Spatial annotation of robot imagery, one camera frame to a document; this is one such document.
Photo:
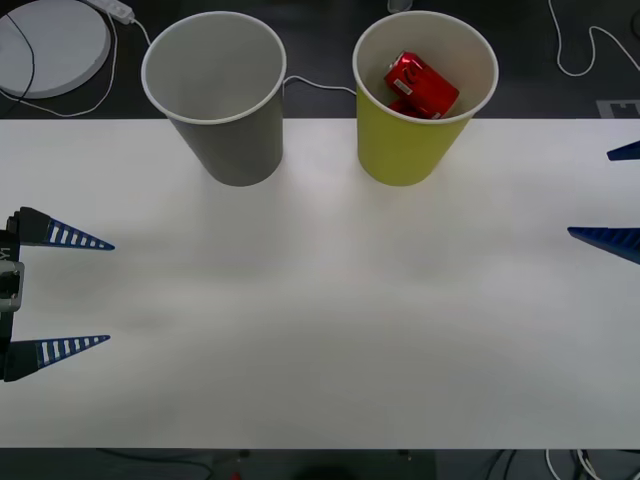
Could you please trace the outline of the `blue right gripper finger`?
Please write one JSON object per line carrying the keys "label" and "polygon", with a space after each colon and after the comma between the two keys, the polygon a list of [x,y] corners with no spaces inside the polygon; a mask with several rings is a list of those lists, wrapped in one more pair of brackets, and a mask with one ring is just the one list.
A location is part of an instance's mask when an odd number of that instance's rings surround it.
{"label": "blue right gripper finger", "polygon": [[640,141],[615,148],[607,152],[610,161],[630,161],[640,159]]}
{"label": "blue right gripper finger", "polygon": [[637,265],[640,264],[638,228],[568,227],[570,236]]}

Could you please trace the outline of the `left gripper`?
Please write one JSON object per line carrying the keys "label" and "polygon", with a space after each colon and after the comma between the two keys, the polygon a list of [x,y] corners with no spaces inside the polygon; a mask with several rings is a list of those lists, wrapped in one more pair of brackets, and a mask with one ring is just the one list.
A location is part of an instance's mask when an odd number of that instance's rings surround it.
{"label": "left gripper", "polygon": [[111,339],[110,335],[11,342],[21,306],[20,243],[27,246],[114,250],[115,246],[30,207],[1,230],[1,380],[14,382]]}

